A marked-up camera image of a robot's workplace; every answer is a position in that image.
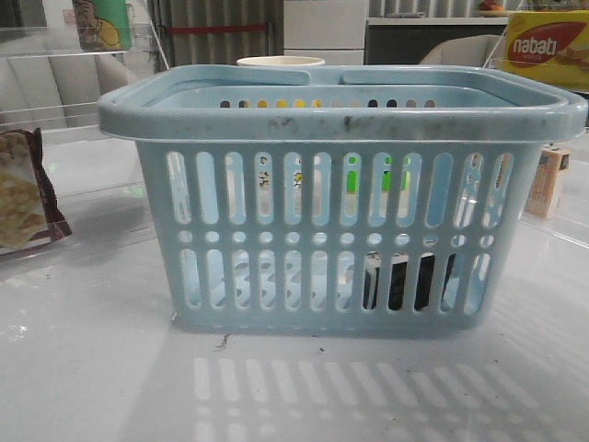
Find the red stripe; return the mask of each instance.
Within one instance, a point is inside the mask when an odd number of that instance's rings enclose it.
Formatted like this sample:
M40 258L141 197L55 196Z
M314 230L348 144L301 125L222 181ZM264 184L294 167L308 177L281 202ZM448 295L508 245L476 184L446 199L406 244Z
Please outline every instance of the red stripe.
M254 30L268 30L268 23L258 25L237 25L237 26L200 26L197 28L168 28L170 34L220 34L224 32L252 32Z

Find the small box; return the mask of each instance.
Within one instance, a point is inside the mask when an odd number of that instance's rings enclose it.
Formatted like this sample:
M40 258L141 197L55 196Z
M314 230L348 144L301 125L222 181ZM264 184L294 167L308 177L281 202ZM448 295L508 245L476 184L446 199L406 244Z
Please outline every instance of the small box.
M529 214L550 218L560 203L564 172L569 169L570 149L544 149L525 202Z
M518 12L505 35L502 70L589 90L589 11Z

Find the white table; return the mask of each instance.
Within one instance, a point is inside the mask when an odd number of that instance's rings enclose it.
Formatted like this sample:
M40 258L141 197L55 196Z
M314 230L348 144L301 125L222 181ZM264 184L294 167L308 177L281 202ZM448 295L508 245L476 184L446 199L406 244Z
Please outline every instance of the white table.
M113 143L94 175L58 176L68 148ZM48 146L75 233L0 261L0 440L587 440L589 145L575 144L574 188L557 218L520 222L488 320L389 340L180 330L133 145Z

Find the green cup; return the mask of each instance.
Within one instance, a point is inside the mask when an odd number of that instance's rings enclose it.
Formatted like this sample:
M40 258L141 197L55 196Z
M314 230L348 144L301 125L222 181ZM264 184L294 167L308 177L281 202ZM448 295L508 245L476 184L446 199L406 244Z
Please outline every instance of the green cup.
M125 0L73 0L80 46L85 51L131 48Z

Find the plastic basket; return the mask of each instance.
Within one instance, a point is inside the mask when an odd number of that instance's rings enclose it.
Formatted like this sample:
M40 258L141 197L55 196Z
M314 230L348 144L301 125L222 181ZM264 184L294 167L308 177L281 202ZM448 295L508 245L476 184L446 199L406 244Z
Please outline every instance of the plastic basket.
M175 68L103 97L195 326L463 329L583 99L461 67Z

